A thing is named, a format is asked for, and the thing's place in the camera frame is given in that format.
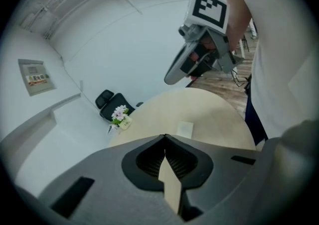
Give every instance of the black cable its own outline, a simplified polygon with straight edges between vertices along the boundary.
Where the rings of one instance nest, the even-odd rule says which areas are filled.
[[[247,79],[247,78],[245,78],[245,79],[246,79],[245,81],[239,81],[238,78],[237,78],[237,72],[236,72],[235,70],[232,69],[232,70],[230,71],[230,73],[231,73],[231,76],[233,77],[234,83],[235,83],[238,87],[242,87],[245,83],[248,82],[248,79]]]

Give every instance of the black chair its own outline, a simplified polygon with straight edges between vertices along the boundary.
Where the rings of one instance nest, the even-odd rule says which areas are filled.
[[[113,97],[114,93],[109,90],[102,92],[96,99],[95,104],[98,109],[101,109]]]
[[[246,48],[247,46],[247,50],[249,52],[249,47],[248,47],[248,43],[247,43],[247,39],[246,39],[246,36],[244,35],[244,37],[241,39],[243,41],[243,46],[244,48]]]
[[[112,114],[114,113],[115,108],[122,105],[126,105],[126,107],[129,109],[128,115],[130,115],[135,110],[135,108],[133,108],[126,101],[122,93],[117,93],[105,106],[103,106],[103,108],[100,111],[100,116],[109,121],[112,121]]]
[[[104,92],[102,92],[95,100],[95,104],[98,107],[98,109],[101,109],[100,111],[100,116],[112,121],[112,114],[115,110],[115,108],[119,107],[119,106],[124,106],[126,105],[126,107],[129,109],[128,115],[130,115],[135,108],[133,108],[124,98],[122,93],[117,93],[115,96],[113,96],[114,93],[109,91],[109,90],[105,90]],[[137,103],[137,107],[139,107],[140,105],[142,105],[143,102],[139,102]]]

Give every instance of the light wood tabletop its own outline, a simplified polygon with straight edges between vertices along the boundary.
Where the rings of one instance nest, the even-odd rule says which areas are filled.
[[[180,121],[194,124],[192,138],[220,146],[256,150],[248,126],[220,96],[195,88],[174,89],[146,101],[130,117],[127,130],[119,130],[110,146],[160,134],[175,135]]]

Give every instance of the flower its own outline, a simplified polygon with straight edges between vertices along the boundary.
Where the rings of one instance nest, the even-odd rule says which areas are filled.
[[[118,120],[123,120],[124,117],[125,117],[125,114],[119,113],[119,114],[117,114],[116,119],[118,119]]]
[[[115,108],[114,113],[112,113],[112,120],[117,121],[116,124],[119,124],[122,120],[124,120],[127,116],[127,112],[129,109],[126,106],[119,106]]]
[[[126,106],[119,106],[115,108],[114,113],[124,113],[126,109],[127,109]]]

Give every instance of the black slot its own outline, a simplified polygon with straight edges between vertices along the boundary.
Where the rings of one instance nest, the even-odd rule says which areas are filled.
[[[164,142],[159,141],[149,147],[147,151],[141,152],[136,157],[136,164],[138,168],[157,179],[159,177],[161,163],[165,157],[164,149]]]
[[[248,165],[254,165],[255,163],[255,159],[250,159],[250,158],[246,158],[246,157],[242,157],[242,156],[232,156],[231,157],[232,160],[235,160],[235,161],[238,161],[238,162],[241,162],[241,163],[245,163],[245,164],[248,164]]]
[[[165,147],[166,159],[179,180],[197,167],[198,159],[191,152],[169,140]]]
[[[93,183],[94,180],[91,178],[80,177],[51,208],[63,217],[69,218]]]

